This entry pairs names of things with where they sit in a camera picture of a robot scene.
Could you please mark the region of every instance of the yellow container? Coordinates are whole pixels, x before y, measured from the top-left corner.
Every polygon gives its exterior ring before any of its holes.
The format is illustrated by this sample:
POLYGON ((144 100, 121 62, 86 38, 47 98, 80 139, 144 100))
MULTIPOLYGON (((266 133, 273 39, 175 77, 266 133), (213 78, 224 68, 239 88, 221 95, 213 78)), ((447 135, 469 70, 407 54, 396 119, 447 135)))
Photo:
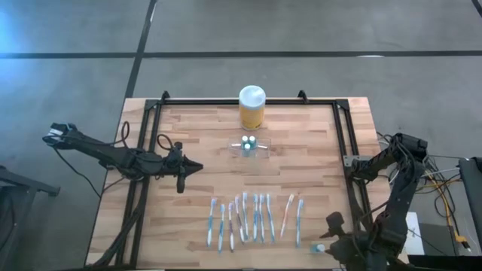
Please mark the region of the yellow container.
POLYGON ((266 93, 258 86, 246 86, 239 92, 239 118, 247 130, 258 129, 264 119, 266 93))

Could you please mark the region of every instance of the toothbrush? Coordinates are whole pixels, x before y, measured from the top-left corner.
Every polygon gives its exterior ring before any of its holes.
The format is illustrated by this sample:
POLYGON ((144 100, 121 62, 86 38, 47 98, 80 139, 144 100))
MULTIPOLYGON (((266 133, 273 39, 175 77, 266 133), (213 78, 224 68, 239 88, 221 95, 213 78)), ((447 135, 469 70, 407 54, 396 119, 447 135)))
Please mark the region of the toothbrush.
POLYGON ((289 206, 293 203, 293 199, 294 199, 294 195, 293 194, 289 195, 288 202, 286 203, 285 215, 283 217, 283 224, 281 225, 281 234, 279 236, 280 239, 283 237, 283 233, 285 232, 286 221, 288 220, 288 209, 289 209, 289 206))
POLYGON ((209 211, 209 222, 208 222, 208 247, 211 246, 211 238, 212 238, 212 211, 216 206, 216 198, 211 199, 211 211, 209 211))
POLYGON ((224 204, 221 204, 221 225, 219 226, 218 253, 223 248, 223 231, 224 231, 224 204))
POLYGON ((245 239, 248 241, 249 239, 249 230, 248 230, 248 213, 246 212, 246 202, 248 201, 248 193, 243 193, 243 215, 244 215, 244 231, 245 231, 245 239))
POLYGON ((264 203, 264 195, 259 195, 259 223, 261 224, 261 242, 264 243, 264 219, 263 219, 263 203, 264 203))
POLYGON ((236 204, 236 216, 238 218, 238 228, 239 228, 239 237, 241 238, 241 243, 244 244, 244 231, 243 231, 243 223, 241 223, 241 217, 239 216, 239 197, 234 197, 234 204, 236 204))
POLYGON ((271 242, 275 242, 273 215, 271 214, 270 202, 271 202, 271 197, 270 197, 269 194, 266 194, 266 206, 267 206, 267 209, 268 209, 268 218, 270 219, 271 242))
POLYGON ((296 214, 296 247, 300 247, 300 212, 303 208, 304 201, 300 199, 298 202, 298 212, 296 214))
POLYGON ((233 221, 231 220, 231 211, 233 211, 233 203, 229 202, 229 206, 227 207, 229 210, 229 248, 231 252, 234 252, 234 233, 233 233, 233 221))
POLYGON ((253 202, 255 205, 255 213, 253 215, 253 240, 256 242, 258 238, 258 195, 253 196, 253 202))

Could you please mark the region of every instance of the toothbrush handle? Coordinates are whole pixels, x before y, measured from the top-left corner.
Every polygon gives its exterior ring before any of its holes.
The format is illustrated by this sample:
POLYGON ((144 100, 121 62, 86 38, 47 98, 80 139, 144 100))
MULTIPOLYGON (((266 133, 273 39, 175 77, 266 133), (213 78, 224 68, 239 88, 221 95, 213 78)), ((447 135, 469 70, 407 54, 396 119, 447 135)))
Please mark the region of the toothbrush handle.
POLYGON ((238 227, 239 227, 239 237, 241 238, 241 243, 244 244, 244 232, 243 232, 243 224, 241 223, 241 217, 238 214, 238 227))
POLYGON ((208 222, 208 240, 207 240, 207 245, 211 246, 211 239, 212 239, 212 216, 209 216, 209 222, 208 222))
POLYGON ((256 242, 258 239, 258 213, 255 212, 255 216, 253 217, 253 239, 256 242))
POLYGON ((233 235, 233 222, 229 220, 229 245, 231 252, 234 251, 234 235, 233 235))
POLYGON ((263 212, 259 212, 259 223, 261 224, 261 242, 264 242, 264 219, 263 212))
POLYGON ((300 217, 296 218, 296 247, 300 247, 300 217))
POLYGON ((245 238, 249 238, 249 230, 248 230, 248 215, 246 214, 246 208, 243 207, 243 215, 244 215, 244 231, 245 231, 245 238))
POLYGON ((218 240, 218 252, 221 253, 223 247, 223 231, 224 231, 224 221, 221 221, 221 226, 219 227, 219 240, 218 240))
POLYGON ((273 223, 273 216, 271 215, 271 212, 268 212, 268 217, 270 218, 271 242, 275 242, 275 239, 274 239, 274 223, 273 223))
POLYGON ((285 232, 285 226, 286 226, 286 217, 283 219, 283 224, 281 225, 280 237, 283 237, 283 233, 285 232))

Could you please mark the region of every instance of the metal stand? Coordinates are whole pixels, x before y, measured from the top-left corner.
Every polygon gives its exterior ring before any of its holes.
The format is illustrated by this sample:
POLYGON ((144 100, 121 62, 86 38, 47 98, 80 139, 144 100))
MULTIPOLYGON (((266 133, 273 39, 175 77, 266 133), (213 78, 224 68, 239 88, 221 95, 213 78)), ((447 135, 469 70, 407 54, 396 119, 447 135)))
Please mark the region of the metal stand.
POLYGON ((0 229, 0 270, 7 270, 37 191, 57 196, 60 187, 17 175, 3 166, 0 166, 0 182, 6 184, 0 190, 0 207, 5 212, 5 221, 11 221, 5 222, 9 226, 0 229))
MULTIPOLYGON (((156 144, 156 135, 160 125, 160 113, 163 105, 238 105, 238 99, 171 99, 168 92, 164 92, 161 99, 148 99, 145 101, 144 114, 142 116, 141 129, 139 133, 139 141, 137 148, 143 148, 145 143, 145 134, 147 131, 147 125, 149 120, 149 114, 154 110, 154 122, 151 130, 151 140, 149 142, 148 151, 154 151, 156 144)), ((345 182, 348 193, 348 200, 350 205, 350 210, 352 214, 352 222, 354 227, 359 228, 360 225, 357 224, 359 218, 370 211, 370 203, 368 201, 368 193, 365 184, 356 182, 361 193, 362 207, 358 204, 355 197, 355 188, 353 186, 353 181, 348 178, 347 169, 349 167, 345 166, 343 162, 343 157, 347 156, 346 144, 343 137, 343 128, 341 125, 340 110, 343 111, 346 118, 346 128, 349 135, 349 141, 352 149, 352 155, 359 155, 358 146, 356 144, 355 130, 353 129, 352 117, 350 115, 349 103, 347 99, 308 99, 306 93, 301 90, 297 98, 293 99, 267 99, 267 105, 327 105, 331 106, 334 115, 334 122, 337 130, 338 144, 340 147, 340 160, 345 172, 345 182)), ((137 259, 139 255, 139 245, 142 236, 142 224, 144 221, 145 205, 147 202, 148 189, 149 189, 149 177, 144 178, 141 188, 141 193, 139 201, 136 208, 133 211, 134 205, 134 195, 136 193, 136 185, 138 181, 131 181, 129 186, 129 192, 127 194, 126 207, 124 209, 124 219, 123 219, 123 229, 122 231, 129 231, 132 229, 133 224, 129 223, 132 221, 135 215, 135 232, 133 237, 133 247, 130 254, 129 263, 124 263, 124 252, 125 252, 125 240, 121 242, 121 245, 117 248, 116 258, 114 265, 110 266, 86 266, 85 270, 91 269, 116 269, 116 270, 126 270, 126 269, 136 269, 137 259)), ((369 223, 373 223, 373 218, 368 215, 369 223)))

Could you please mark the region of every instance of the yellow cable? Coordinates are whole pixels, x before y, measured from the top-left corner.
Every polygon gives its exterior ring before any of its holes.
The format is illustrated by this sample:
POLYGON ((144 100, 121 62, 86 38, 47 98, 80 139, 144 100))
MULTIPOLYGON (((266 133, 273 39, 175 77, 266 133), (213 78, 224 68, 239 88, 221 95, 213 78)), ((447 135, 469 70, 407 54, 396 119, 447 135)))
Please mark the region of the yellow cable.
POLYGON ((442 185, 448 185, 448 184, 451 184, 453 182, 456 182, 456 181, 460 181, 460 179, 456 179, 456 180, 450 180, 450 181, 447 181, 445 184, 427 184, 427 185, 423 185, 422 187, 436 187, 436 186, 442 186, 442 185))
MULTIPOLYGON (((449 210, 449 203, 447 201, 447 198, 445 197, 444 195, 444 192, 442 191, 442 189, 440 189, 440 187, 443 185, 443 184, 437 184, 434 179, 432 178, 432 175, 430 172, 427 172, 427 174, 429 174, 429 178, 430 178, 430 181, 433 183, 433 186, 435 186, 438 190, 438 192, 440 193, 441 195, 441 198, 442 200, 444 201, 444 205, 445 205, 445 214, 447 216, 447 224, 449 225, 449 227, 452 226, 452 221, 450 220, 450 210, 449 210)), ((456 230, 456 228, 453 228, 453 232, 455 233, 455 240, 457 242, 467 242, 467 239, 464 237, 464 236, 460 236, 459 235, 459 232, 456 230)))

